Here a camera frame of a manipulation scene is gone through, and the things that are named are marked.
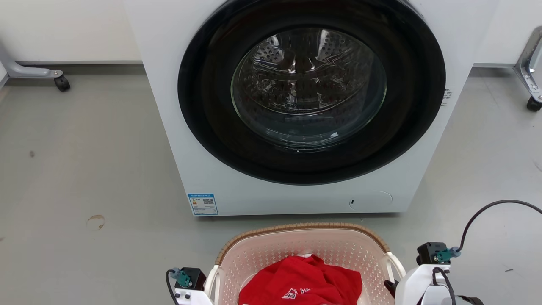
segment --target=basket handle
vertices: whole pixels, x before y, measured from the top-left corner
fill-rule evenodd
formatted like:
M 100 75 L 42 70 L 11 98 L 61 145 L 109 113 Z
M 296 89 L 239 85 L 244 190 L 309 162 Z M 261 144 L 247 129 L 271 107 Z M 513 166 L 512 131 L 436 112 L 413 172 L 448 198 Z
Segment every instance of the basket handle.
M 405 268 L 403 267 L 399 259 L 391 252 L 386 252 L 384 254 L 384 257 L 382 258 L 382 263 L 385 264 L 386 269 L 388 270 L 388 279 L 392 283 L 395 281 L 395 279 L 393 278 L 393 270 L 391 269 L 392 265 L 399 274 L 399 280 L 401 280 L 405 275 L 407 275 L 407 272 L 405 271 Z
M 209 297 L 209 299 L 213 302 L 214 305 L 219 305 L 218 302 L 220 301 L 220 281 L 221 279 L 223 279 L 223 275 L 224 270 L 222 270 L 219 265 L 215 265 L 211 269 L 211 272 L 209 272 L 209 276 L 207 277 L 207 281 L 205 282 L 205 294 Z M 215 295 L 214 298 L 211 298 L 211 289 L 213 284 L 215 285 Z

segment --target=red cloth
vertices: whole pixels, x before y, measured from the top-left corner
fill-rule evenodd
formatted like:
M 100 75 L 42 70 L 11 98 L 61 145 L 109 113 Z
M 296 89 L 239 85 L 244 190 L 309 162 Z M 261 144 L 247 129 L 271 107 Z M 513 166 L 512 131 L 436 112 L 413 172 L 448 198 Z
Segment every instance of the red cloth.
M 239 305 L 356 305 L 361 294 L 359 272 L 315 255 L 289 256 L 260 270 L 239 293 Z

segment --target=blue and white sticker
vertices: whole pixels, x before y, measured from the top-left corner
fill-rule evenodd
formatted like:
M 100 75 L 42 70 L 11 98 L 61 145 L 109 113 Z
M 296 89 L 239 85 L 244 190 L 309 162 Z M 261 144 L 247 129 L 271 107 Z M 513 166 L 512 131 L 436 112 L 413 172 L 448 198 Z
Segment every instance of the blue and white sticker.
M 188 201 L 195 216 L 218 215 L 214 194 L 188 194 Z

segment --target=gray metal stand leg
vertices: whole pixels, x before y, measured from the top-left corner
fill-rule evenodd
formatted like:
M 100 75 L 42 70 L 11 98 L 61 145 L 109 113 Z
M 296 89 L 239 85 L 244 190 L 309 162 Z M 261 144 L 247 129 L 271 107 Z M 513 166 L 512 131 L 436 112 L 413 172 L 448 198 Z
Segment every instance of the gray metal stand leg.
M 52 78 L 56 87 L 64 92 L 70 89 L 70 84 L 61 70 L 49 70 L 45 68 L 24 67 L 16 63 L 8 54 L 0 41 L 0 62 L 11 78 Z
M 527 102 L 527 109 L 531 111 L 539 111 L 542 108 L 542 93 L 532 75 L 542 54 L 541 40 L 542 26 L 534 29 L 525 49 L 519 56 L 518 62 L 514 66 L 514 71 L 531 94 L 531 98 Z

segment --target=front-loading washing machine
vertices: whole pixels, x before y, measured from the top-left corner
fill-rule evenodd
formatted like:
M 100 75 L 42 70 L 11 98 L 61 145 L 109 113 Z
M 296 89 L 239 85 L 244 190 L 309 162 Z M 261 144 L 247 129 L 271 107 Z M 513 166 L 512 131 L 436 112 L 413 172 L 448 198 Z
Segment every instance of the front-loading washing machine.
M 406 211 L 496 6 L 125 5 L 194 216 Z

